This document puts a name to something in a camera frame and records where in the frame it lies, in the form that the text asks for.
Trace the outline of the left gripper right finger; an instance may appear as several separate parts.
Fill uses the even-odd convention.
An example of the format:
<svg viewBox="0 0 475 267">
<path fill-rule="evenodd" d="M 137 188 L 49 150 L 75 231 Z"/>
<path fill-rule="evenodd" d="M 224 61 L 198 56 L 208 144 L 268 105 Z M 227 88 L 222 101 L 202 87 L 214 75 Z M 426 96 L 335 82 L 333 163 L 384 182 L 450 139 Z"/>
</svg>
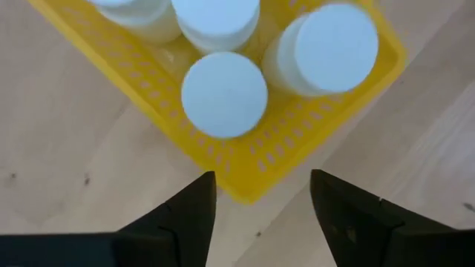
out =
<svg viewBox="0 0 475 267">
<path fill-rule="evenodd" d="M 338 267 L 475 267 L 475 229 L 451 228 L 320 169 L 310 193 Z"/>
</svg>

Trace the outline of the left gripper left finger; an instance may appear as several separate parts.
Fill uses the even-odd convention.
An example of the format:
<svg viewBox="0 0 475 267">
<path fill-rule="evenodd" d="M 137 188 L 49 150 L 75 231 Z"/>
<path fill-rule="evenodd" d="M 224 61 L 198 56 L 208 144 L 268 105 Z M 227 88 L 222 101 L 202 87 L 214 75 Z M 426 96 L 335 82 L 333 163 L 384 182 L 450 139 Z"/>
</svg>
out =
<svg viewBox="0 0 475 267">
<path fill-rule="evenodd" d="M 118 230 L 116 267 L 205 267 L 217 204 L 207 171 L 152 211 Z"/>
</svg>

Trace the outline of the yellow plastic basket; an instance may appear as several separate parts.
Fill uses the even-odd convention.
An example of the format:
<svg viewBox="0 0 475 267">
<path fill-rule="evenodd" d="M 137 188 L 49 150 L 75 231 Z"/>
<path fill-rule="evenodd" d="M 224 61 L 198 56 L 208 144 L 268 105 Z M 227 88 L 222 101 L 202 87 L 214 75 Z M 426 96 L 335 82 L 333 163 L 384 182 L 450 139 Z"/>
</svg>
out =
<svg viewBox="0 0 475 267">
<path fill-rule="evenodd" d="M 379 32 L 379 54 L 357 88 L 304 98 L 271 91 L 258 126 L 234 139 L 199 132 L 186 118 L 180 87 L 200 52 L 184 37 L 155 46 L 100 15 L 87 0 L 28 0 L 151 121 L 235 200 L 259 200 L 319 145 L 401 75 L 407 51 L 377 0 L 347 0 L 365 9 Z"/>
</svg>

